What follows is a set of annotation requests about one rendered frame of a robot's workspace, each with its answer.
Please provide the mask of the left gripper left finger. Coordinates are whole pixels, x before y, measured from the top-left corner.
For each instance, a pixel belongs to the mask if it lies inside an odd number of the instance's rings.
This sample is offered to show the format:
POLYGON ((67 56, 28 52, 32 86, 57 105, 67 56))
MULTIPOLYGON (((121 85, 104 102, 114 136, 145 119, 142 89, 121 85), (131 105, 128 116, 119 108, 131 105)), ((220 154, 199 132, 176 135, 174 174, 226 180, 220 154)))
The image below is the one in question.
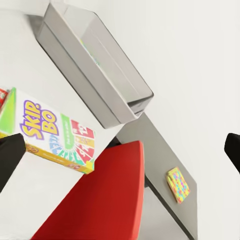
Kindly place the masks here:
POLYGON ((0 138, 0 193, 26 152, 22 133, 0 138))

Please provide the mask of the board game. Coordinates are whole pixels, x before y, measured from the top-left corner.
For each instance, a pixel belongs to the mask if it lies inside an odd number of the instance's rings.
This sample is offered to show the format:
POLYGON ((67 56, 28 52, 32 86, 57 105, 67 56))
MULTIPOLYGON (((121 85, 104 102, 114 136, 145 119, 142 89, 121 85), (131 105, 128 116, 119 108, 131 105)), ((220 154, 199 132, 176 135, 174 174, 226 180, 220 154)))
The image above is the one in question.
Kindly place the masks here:
POLYGON ((26 151, 89 174, 95 131, 12 87, 0 91, 0 139, 22 133, 26 151))

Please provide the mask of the jigsaw puzzle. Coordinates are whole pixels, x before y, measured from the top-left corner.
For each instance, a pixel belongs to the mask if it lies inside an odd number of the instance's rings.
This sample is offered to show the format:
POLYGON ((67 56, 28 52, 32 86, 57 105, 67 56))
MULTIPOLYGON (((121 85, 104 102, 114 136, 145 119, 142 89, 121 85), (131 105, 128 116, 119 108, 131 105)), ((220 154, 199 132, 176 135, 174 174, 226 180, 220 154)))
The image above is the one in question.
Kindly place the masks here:
POLYGON ((168 172, 167 181, 176 197, 176 200, 181 204, 184 199, 191 192, 187 183, 185 182, 178 167, 168 172))

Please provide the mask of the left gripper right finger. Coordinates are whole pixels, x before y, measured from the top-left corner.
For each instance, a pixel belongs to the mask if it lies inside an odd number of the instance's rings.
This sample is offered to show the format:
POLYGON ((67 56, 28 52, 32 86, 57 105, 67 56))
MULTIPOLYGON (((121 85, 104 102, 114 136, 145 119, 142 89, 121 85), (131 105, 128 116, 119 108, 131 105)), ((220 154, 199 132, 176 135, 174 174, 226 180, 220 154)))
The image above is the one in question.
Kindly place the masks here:
POLYGON ((228 133, 224 151, 240 173, 240 135, 235 133, 228 133))

